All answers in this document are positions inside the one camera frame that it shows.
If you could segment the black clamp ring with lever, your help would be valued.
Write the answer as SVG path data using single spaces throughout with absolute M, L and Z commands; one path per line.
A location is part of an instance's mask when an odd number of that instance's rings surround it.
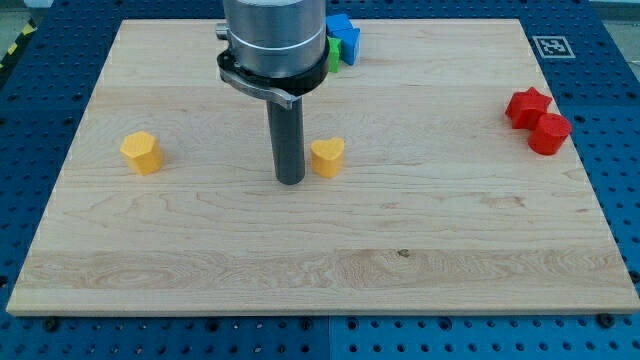
M 291 110 L 301 97 L 317 88 L 329 71 L 330 45 L 327 38 L 319 60 L 308 70 L 285 78 L 272 78 L 254 74 L 240 66 L 228 47 L 217 56 L 217 65 L 223 82 L 253 98 L 275 103 Z

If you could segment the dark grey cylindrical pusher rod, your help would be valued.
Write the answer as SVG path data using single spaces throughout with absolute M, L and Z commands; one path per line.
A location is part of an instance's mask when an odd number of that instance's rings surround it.
M 267 115 L 276 178 L 295 185 L 305 176 L 302 99 L 290 109 L 268 102 Z

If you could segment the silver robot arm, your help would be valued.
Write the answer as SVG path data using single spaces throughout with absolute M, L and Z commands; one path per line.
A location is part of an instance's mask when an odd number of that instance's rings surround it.
M 266 102 L 277 180 L 305 177 L 303 96 L 329 67 L 326 3 L 322 0 L 223 0 L 216 36 L 228 42 L 217 57 L 221 79 Z

